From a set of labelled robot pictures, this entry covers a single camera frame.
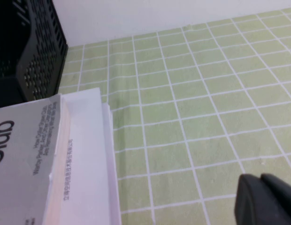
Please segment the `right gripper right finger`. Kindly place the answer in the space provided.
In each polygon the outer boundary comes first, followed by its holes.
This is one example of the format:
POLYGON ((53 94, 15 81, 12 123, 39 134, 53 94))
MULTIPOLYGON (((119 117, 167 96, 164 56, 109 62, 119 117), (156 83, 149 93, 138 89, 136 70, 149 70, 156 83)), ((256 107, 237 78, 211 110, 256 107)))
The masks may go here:
POLYGON ((291 185, 270 173, 263 173, 260 178, 272 191, 286 211, 291 211, 291 185))

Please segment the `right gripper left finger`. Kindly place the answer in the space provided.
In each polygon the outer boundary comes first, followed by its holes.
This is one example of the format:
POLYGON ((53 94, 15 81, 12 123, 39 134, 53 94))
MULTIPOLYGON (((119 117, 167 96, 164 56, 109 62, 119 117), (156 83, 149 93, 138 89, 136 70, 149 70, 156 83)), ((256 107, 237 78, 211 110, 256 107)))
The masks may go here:
POLYGON ((286 211, 260 177, 239 176, 234 208, 238 225, 291 225, 286 211))

